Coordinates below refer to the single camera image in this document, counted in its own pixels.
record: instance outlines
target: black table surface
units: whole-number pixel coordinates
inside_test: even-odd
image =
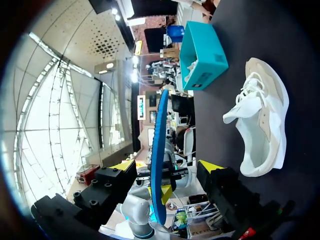
[[[286,9],[272,0],[221,0],[211,23],[224,49],[229,69],[204,91],[194,92],[196,158],[240,172],[244,142],[235,127],[223,123],[246,80],[251,57],[267,62],[281,77],[288,95],[283,168],[240,180],[261,203],[293,200],[293,215],[302,216],[319,193],[320,64],[310,39]],[[285,239],[293,222],[284,223],[273,239]]]

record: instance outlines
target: person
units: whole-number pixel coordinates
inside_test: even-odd
[[[215,12],[217,5],[220,0],[206,0],[203,3],[199,3],[201,1],[198,0],[172,0],[174,2],[180,3],[184,8],[192,8],[196,11],[200,11],[202,13],[203,22],[208,24],[210,21],[210,17]]]

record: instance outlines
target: yellow sign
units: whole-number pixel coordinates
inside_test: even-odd
[[[142,41],[141,40],[136,41],[134,55],[139,56],[141,54],[141,49],[142,49]]]

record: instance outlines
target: beige shoe panel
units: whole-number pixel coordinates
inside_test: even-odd
[[[268,66],[264,61],[252,57],[245,64],[245,77],[247,78],[252,72],[256,72],[262,77],[262,81],[266,87],[266,96],[270,94],[284,104],[282,88],[277,80],[278,76],[275,75],[271,67]]]

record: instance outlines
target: shoe sole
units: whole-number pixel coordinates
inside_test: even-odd
[[[289,95],[287,92],[287,89],[284,85],[284,83],[282,82],[280,76],[277,74],[277,72],[266,62],[262,61],[263,63],[265,63],[265,65],[267,66],[266,70],[269,70],[271,72],[269,72],[269,74],[271,73],[270,76],[275,76],[274,80],[277,80],[279,85],[281,86],[281,91],[282,91],[282,95],[283,95],[283,110],[282,113],[280,115],[281,117],[281,138],[280,138],[280,144],[279,144],[279,149],[278,149],[278,153],[276,155],[276,159],[274,161],[273,166],[271,167],[271,169],[281,169],[284,165],[284,161],[285,161],[285,154],[286,154],[286,149],[287,149],[287,137],[286,137],[286,128],[285,128],[285,121],[286,121],[286,115],[287,115],[287,111],[289,108]]]

